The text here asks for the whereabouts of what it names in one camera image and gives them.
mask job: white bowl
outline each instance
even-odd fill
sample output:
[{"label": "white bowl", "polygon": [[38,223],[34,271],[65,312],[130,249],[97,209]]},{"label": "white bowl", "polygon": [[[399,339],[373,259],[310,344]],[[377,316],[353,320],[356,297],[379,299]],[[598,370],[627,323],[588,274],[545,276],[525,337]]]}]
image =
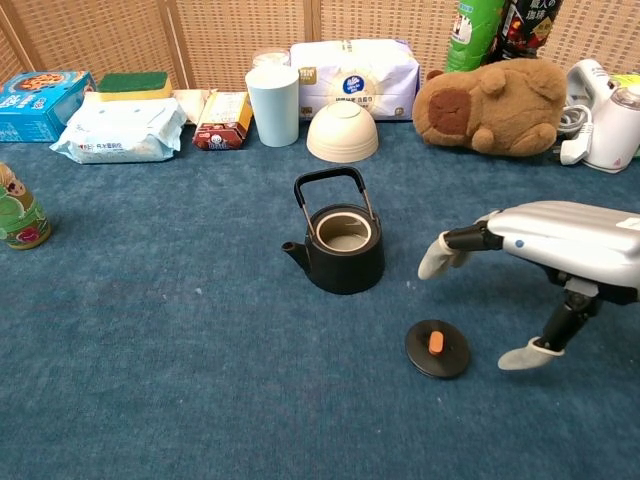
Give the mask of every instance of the white bowl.
[{"label": "white bowl", "polygon": [[354,102],[331,103],[311,120],[307,148],[328,162],[364,160],[378,150],[376,122],[367,110]]}]

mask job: green sponge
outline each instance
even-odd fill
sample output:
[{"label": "green sponge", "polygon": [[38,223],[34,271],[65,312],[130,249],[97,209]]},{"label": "green sponge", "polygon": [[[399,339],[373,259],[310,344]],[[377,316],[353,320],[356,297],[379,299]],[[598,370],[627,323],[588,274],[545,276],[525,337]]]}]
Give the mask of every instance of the green sponge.
[{"label": "green sponge", "polygon": [[171,82],[167,72],[108,73],[98,85],[100,100],[150,100],[168,98]]}]

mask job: paper cup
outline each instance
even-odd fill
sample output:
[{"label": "paper cup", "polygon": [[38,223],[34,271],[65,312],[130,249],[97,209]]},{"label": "paper cup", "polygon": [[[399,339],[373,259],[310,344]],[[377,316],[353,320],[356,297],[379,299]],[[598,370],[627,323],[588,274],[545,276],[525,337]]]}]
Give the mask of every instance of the paper cup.
[{"label": "paper cup", "polygon": [[284,48],[261,48],[253,54],[253,68],[262,65],[291,65],[291,54]]},{"label": "paper cup", "polygon": [[260,141],[284,147],[299,136],[298,70],[285,65],[261,65],[245,76]]}]

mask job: teapot lid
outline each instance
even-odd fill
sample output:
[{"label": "teapot lid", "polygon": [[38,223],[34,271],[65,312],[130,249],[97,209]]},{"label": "teapot lid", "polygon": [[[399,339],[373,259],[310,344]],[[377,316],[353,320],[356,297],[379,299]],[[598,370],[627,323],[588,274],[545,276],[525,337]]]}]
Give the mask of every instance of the teapot lid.
[{"label": "teapot lid", "polygon": [[407,333],[405,348],[414,366],[431,377],[457,377],[471,358],[464,335],[442,320],[416,323]]}]

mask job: woven wall panel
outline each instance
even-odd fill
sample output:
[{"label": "woven wall panel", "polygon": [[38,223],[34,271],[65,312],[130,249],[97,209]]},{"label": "woven wall panel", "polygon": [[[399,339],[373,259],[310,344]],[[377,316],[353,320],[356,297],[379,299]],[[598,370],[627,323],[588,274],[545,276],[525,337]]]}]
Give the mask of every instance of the woven wall panel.
[{"label": "woven wall panel", "polygon": [[48,70],[162,70],[177,85],[155,0],[13,0]]},{"label": "woven wall panel", "polygon": [[304,41],[302,0],[176,0],[197,88],[246,90],[253,52]]},{"label": "woven wall panel", "polygon": [[457,5],[455,0],[322,0],[322,40],[406,40],[424,75],[445,65]]},{"label": "woven wall panel", "polygon": [[0,85],[23,70],[25,68],[16,54],[13,53],[6,35],[0,30]]},{"label": "woven wall panel", "polygon": [[640,71],[640,0],[564,0],[541,55],[565,68],[595,58],[610,73]]}]

